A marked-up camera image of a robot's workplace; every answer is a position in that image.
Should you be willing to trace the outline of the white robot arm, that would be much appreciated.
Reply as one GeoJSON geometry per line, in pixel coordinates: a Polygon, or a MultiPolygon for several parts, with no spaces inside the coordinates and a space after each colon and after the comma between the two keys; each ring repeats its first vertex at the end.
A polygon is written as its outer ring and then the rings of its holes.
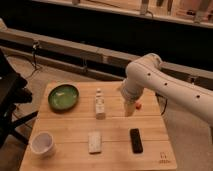
{"type": "Polygon", "coordinates": [[[149,53],[127,65],[126,78],[120,86],[125,116],[133,115],[136,101],[148,88],[182,105],[213,127],[213,91],[164,74],[161,64],[157,54],[149,53]]]}

